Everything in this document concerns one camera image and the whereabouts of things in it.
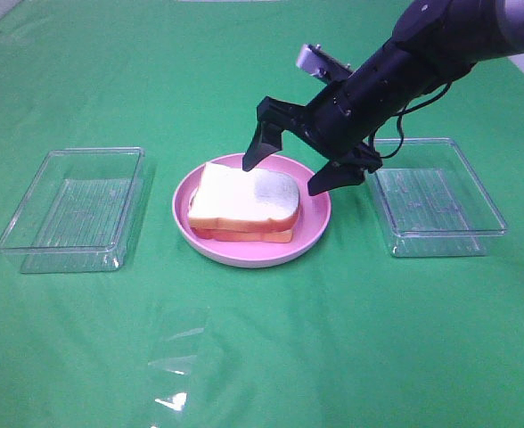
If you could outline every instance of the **transparent tray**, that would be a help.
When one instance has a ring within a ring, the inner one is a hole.
[[[381,154],[398,139],[377,140]],[[367,178],[385,243],[395,257],[481,256],[507,225],[458,145],[406,139]]]
[[[139,147],[49,152],[0,252],[22,273],[119,269],[139,211],[143,158]]]

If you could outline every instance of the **bread slice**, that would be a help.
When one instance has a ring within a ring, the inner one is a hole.
[[[244,172],[208,162],[192,198],[188,219],[197,235],[213,239],[288,242],[284,241],[288,234],[268,234],[290,230],[291,239],[298,215],[298,185],[287,174],[267,169]]]
[[[215,239],[217,241],[288,243],[294,236],[294,230],[282,232],[234,232],[222,229],[193,229],[193,232],[202,239]]]

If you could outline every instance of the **bread crust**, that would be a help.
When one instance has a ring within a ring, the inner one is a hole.
[[[282,232],[235,232],[233,230],[216,229],[193,229],[201,239],[215,239],[227,242],[266,242],[266,243],[289,243],[293,238],[293,228],[282,230]]]
[[[231,218],[189,218],[189,226],[195,229],[230,230],[246,233],[271,233],[292,229],[298,221],[300,205],[284,219],[268,218],[264,221],[245,221]]]

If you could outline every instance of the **green cloth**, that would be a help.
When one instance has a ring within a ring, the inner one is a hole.
[[[524,426],[524,76],[509,60],[404,121],[457,141],[504,214],[487,257],[390,257],[366,186],[331,193],[307,254],[260,270],[204,258],[170,213],[191,169],[246,149],[265,95],[321,89],[294,65],[303,43],[358,65],[407,4],[28,0],[0,22],[0,234],[52,149],[140,145],[155,167],[118,272],[22,275],[0,255],[0,426]],[[282,154],[324,163],[291,135]],[[180,412],[155,401],[182,392]]]

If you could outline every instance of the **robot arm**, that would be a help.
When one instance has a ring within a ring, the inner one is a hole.
[[[356,71],[304,45],[298,66],[326,87],[305,106],[262,100],[242,168],[280,151],[288,130],[329,160],[309,180],[309,194],[359,185],[382,166],[371,136],[390,117],[402,119],[414,98],[448,88],[476,62],[522,53],[524,0],[415,0]]]

